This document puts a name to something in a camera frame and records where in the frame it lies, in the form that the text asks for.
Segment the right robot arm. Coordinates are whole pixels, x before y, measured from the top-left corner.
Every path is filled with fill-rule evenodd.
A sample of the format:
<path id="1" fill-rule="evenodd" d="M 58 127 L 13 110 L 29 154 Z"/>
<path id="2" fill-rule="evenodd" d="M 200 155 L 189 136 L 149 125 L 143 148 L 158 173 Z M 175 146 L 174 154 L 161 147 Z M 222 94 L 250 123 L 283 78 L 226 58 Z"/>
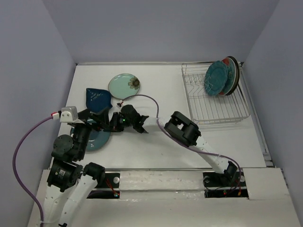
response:
<path id="1" fill-rule="evenodd" d="M 198 125 L 181 112 L 175 111 L 169 117 L 150 117 L 139 114 L 132 105 L 125 105 L 119 112 L 114 112 L 112 117 L 105 110 L 103 118 L 104 129 L 110 132 L 122 132 L 130 127 L 138 133 L 161 131 L 203 158 L 217 174 L 215 180 L 221 185 L 230 185 L 235 180 L 238 170 L 236 162 L 216 152 L 204 139 Z"/>

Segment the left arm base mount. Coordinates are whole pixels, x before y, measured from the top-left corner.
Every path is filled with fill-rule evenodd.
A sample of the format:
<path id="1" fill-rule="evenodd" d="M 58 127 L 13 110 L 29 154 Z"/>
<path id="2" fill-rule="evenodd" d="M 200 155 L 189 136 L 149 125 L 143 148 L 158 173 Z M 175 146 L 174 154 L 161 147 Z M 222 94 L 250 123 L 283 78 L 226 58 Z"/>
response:
<path id="1" fill-rule="evenodd" d="M 105 179 L 89 193 L 88 199 L 119 199 L 120 173 L 106 172 Z"/>

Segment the red plate with teal flower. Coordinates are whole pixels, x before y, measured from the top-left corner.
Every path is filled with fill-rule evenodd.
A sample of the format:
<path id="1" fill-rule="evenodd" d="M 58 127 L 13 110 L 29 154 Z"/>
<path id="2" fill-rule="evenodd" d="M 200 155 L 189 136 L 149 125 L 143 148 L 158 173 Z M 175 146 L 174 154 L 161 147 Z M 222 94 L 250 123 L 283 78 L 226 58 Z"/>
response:
<path id="1" fill-rule="evenodd" d="M 224 85 L 224 88 L 219 93 L 219 95 L 227 96 L 226 94 L 231 90 L 233 83 L 235 81 L 235 76 L 236 76 L 235 63 L 232 61 L 232 59 L 228 57 L 224 58 L 222 62 L 227 67 L 227 81 Z"/>

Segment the teal scalloped plate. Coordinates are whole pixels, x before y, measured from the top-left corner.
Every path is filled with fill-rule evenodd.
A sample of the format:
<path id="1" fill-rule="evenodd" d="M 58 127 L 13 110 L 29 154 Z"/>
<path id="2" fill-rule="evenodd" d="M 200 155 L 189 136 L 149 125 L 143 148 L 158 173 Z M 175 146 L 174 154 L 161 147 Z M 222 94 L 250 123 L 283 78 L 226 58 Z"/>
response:
<path id="1" fill-rule="evenodd" d="M 206 71 L 204 89 L 208 96 L 218 95 L 227 81 L 227 66 L 222 61 L 215 61 Z"/>

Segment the small dark teal round plate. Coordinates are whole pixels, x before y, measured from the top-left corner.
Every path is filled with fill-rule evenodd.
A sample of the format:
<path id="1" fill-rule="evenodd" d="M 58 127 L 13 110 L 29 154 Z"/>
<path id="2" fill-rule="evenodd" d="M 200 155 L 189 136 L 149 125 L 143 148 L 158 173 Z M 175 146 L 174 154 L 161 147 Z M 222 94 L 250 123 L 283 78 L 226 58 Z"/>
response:
<path id="1" fill-rule="evenodd" d="M 101 149 L 111 136 L 111 132 L 104 130 L 79 130 L 80 123 L 72 123 L 70 126 L 70 135 L 81 151 L 92 152 Z"/>

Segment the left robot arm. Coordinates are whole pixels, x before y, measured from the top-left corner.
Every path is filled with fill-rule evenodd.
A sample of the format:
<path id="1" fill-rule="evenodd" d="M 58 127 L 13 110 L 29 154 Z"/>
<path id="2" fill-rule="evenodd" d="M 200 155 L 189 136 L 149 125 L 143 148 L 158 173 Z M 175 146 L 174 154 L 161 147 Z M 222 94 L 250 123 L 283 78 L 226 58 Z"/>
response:
<path id="1" fill-rule="evenodd" d="M 105 168 L 90 162 L 82 166 L 92 130 L 101 129 L 98 120 L 88 123 L 89 109 L 77 112 L 76 107 L 61 109 L 60 122 L 74 127 L 73 135 L 63 134 L 53 143 L 53 164 L 47 178 L 43 205 L 45 227 L 69 227 L 80 205 L 93 188 L 105 181 Z"/>

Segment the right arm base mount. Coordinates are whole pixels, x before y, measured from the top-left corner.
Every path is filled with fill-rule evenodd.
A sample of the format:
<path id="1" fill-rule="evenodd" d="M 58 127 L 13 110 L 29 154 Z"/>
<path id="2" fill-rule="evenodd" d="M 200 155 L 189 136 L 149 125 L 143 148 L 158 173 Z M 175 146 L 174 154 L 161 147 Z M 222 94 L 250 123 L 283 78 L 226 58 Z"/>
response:
<path id="1" fill-rule="evenodd" d="M 231 182 L 222 182 L 222 176 L 215 172 L 203 173 L 203 186 L 205 198 L 248 198 L 244 173 L 239 172 Z"/>

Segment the cream plate with metallic rim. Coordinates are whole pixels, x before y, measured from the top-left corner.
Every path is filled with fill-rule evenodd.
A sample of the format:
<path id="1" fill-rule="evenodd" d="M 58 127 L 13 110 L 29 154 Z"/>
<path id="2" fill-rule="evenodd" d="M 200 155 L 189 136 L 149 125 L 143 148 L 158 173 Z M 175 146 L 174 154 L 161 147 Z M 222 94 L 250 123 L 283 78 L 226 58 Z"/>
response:
<path id="1" fill-rule="evenodd" d="M 227 96 L 231 95 L 236 90 L 240 80 L 240 67 L 237 60 L 233 56 L 228 56 L 228 58 L 232 59 L 232 61 L 235 63 L 236 76 L 231 90 L 226 94 Z"/>

